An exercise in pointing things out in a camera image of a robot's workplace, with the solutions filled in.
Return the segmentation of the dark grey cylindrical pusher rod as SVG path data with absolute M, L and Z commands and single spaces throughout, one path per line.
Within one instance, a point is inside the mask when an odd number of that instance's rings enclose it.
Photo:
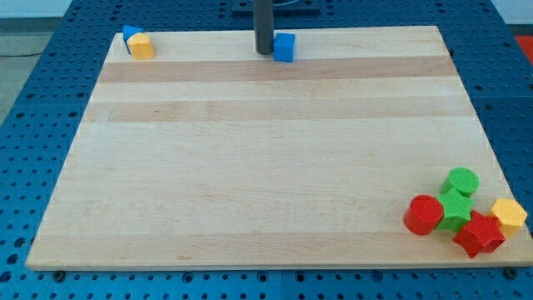
M 273 51 L 274 39 L 273 1 L 254 0 L 252 13 L 256 51 L 261 55 L 269 55 Z

